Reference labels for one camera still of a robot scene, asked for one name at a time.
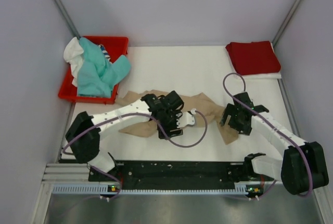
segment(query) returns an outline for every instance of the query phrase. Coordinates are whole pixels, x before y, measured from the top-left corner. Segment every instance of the folded red towel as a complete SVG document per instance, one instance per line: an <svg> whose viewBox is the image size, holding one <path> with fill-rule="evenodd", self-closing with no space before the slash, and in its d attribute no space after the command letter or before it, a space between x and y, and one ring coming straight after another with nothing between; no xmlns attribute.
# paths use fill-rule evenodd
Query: folded red towel
<svg viewBox="0 0 333 224"><path fill-rule="evenodd" d="M274 73L281 70L269 41L237 43L226 46L235 71L240 75Z"/></svg>

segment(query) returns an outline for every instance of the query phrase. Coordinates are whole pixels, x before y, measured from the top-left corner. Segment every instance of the tan fabric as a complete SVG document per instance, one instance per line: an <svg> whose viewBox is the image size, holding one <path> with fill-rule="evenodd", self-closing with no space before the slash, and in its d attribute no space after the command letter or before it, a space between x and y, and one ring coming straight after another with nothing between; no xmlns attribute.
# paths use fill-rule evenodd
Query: tan fabric
<svg viewBox="0 0 333 224"><path fill-rule="evenodd" d="M121 106L126 106L130 103L135 102L146 94L155 94L156 96L167 95L168 93L159 90L151 90L145 91L141 94L134 93L129 91L125 97L116 98L116 103ZM215 104L209 97L207 97L204 93L200 93L198 95L189 97L189 96L181 96L184 102L183 112L190 111L193 108L196 108L198 111L204 114L206 117L208 124L215 121L217 127L220 131L222 139L225 144L232 143L233 141L238 139L238 132L229 127L229 125L225 124L223 127L219 125L219 122L222 118L222 114L224 111L224 107ZM204 127L204 120L202 117L197 114L197 126ZM138 123L131 126L128 126L124 129L121 129L121 133L127 133L138 137L150 137L157 131L157 125L154 121L149 121L145 123Z"/></svg>

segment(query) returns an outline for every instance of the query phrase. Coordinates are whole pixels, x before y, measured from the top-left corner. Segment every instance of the gray wall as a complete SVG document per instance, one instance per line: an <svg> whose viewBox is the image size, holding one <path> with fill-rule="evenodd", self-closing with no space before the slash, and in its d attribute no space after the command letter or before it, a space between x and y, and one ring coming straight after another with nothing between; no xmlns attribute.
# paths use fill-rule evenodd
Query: gray wall
<svg viewBox="0 0 333 224"><path fill-rule="evenodd" d="M131 45L272 40L294 0L62 0L82 35Z"/></svg>
<svg viewBox="0 0 333 224"><path fill-rule="evenodd" d="M333 5L304 0L275 50L301 135L325 149L333 176Z"/></svg>
<svg viewBox="0 0 333 224"><path fill-rule="evenodd" d="M52 0L0 8L0 222L28 223L69 109L57 92L71 35Z"/></svg>

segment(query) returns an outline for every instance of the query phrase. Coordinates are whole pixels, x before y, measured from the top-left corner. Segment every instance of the white cloth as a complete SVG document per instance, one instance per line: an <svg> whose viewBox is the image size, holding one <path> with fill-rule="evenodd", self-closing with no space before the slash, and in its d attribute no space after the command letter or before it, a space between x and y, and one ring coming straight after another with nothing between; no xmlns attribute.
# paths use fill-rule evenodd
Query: white cloth
<svg viewBox="0 0 333 224"><path fill-rule="evenodd" d="M245 80L262 80L262 79L272 79L272 80L278 80L281 78L281 73L261 73L261 74L254 74L254 75L243 75L243 78Z"/></svg>
<svg viewBox="0 0 333 224"><path fill-rule="evenodd" d="M76 37L68 43L63 51L63 59L71 65L72 76L74 77L72 85L75 87L78 86L78 72L83 64L82 53L83 48L80 46L79 40Z"/></svg>

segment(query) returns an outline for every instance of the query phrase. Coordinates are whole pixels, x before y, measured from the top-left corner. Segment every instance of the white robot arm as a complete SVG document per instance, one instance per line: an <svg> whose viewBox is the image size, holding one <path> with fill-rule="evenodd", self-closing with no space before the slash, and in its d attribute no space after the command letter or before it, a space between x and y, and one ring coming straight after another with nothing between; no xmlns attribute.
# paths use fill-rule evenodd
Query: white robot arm
<svg viewBox="0 0 333 224"><path fill-rule="evenodd" d="M254 173L280 180L291 194L307 191L310 184L308 172L299 150L291 145L293 143L305 155L311 171L313 188L328 184L324 151L319 143L308 143L291 133L269 114L267 108L254 106L247 92L234 95L233 98L234 104L227 105L220 124L223 126L228 119L228 125L244 135L249 135L252 129L258 131L283 158L278 160L263 153L249 154L245 158L245 170L249 175ZM253 114L244 104L260 116Z"/></svg>
<svg viewBox="0 0 333 224"><path fill-rule="evenodd" d="M99 147L100 140L111 135L114 131L149 121L150 118L147 116L156 118L168 137L182 135L183 127L196 124L195 109L189 112L181 112L183 105L184 103L179 95L172 91L168 95L161 97L148 94L128 106L102 114L88 115L86 112L82 112L77 115L68 130L66 139L70 142L89 127L100 125L82 136L70 147L79 163L87 163L107 173L115 167L116 163L107 151ZM160 130L159 137L161 139L164 138Z"/></svg>

